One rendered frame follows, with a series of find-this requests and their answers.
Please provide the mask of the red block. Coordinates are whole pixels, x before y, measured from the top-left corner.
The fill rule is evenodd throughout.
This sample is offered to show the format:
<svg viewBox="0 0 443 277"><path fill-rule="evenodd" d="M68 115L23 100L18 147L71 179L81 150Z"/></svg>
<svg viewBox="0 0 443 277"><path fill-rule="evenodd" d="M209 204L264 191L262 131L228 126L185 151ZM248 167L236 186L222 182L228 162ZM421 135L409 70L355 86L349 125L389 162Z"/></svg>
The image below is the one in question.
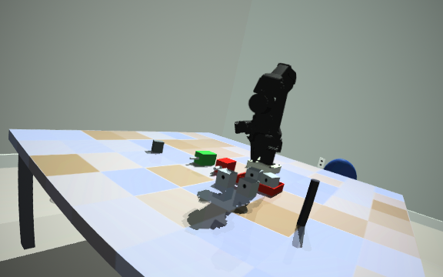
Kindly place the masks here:
<svg viewBox="0 0 443 277"><path fill-rule="evenodd" d="M219 169L230 169L232 171L235 171L236 162L237 161L228 158L217 159L213 170L217 173Z"/></svg>

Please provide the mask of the red tray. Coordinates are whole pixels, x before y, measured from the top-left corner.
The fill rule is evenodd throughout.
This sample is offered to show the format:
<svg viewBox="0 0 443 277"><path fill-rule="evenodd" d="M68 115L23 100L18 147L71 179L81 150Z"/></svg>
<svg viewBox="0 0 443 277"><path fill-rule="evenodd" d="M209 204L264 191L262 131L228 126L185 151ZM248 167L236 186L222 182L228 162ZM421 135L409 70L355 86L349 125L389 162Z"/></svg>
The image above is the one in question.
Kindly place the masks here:
<svg viewBox="0 0 443 277"><path fill-rule="evenodd" d="M236 182L238 183L239 178L242 178L242 177L245 177L245 173L239 174L237 176ZM271 188L269 186L260 184L259 187L258 187L258 191L260 191L260 192L262 192L262 193L264 193L266 195L273 196L273 195L277 194L278 192L282 191L284 186L285 186L285 184L282 183L282 182L279 182L278 186L276 188Z"/></svg>

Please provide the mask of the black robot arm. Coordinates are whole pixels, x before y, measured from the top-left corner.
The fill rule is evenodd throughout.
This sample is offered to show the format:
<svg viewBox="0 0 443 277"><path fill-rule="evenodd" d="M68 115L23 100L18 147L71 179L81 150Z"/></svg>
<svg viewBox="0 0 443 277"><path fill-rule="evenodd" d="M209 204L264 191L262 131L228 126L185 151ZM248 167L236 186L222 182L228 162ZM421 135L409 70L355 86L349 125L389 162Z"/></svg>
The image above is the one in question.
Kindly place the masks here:
<svg viewBox="0 0 443 277"><path fill-rule="evenodd" d="M280 124L284 113L284 107L288 92L292 90L296 83L296 72L289 64L278 63L275 70L269 74L265 73L258 79L254 94L249 99L249 107L255 113L262 113L272 116L273 122L270 125L270 135L275 139L275 145L269 146L261 154L257 162L266 165L275 165L276 153L281 153L282 138ZM235 122L235 133L250 132L255 134L255 118L248 121ZM253 134L252 134L253 133Z"/></svg>

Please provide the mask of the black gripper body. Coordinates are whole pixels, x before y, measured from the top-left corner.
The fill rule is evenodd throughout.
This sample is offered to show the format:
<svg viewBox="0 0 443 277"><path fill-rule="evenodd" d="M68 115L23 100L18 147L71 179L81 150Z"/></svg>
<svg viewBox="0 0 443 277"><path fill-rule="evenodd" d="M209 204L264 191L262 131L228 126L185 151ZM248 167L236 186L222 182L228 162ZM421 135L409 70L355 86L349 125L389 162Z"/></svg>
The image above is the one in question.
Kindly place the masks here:
<svg viewBox="0 0 443 277"><path fill-rule="evenodd" d="M273 136L270 135L269 132L271 122L273 122L274 120L272 119L272 116L262 113L255 113L253 117L256 121L255 134L251 135L250 132L246 132L245 134L250 134L249 137L252 138L252 141L255 143L274 146L275 139Z"/></svg>

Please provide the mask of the black cylinder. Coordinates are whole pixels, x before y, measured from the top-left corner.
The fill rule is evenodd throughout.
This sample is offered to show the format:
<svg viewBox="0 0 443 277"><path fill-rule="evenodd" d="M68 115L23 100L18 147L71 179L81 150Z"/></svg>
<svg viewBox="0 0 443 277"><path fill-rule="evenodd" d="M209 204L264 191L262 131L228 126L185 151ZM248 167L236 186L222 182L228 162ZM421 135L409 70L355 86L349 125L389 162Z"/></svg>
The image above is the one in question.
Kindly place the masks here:
<svg viewBox="0 0 443 277"><path fill-rule="evenodd" d="M311 179L310 181L305 201L301 207L300 215L297 221L297 225L300 225L301 227L306 226L313 201L315 200L315 196L318 191L319 183L320 181L317 179Z"/></svg>

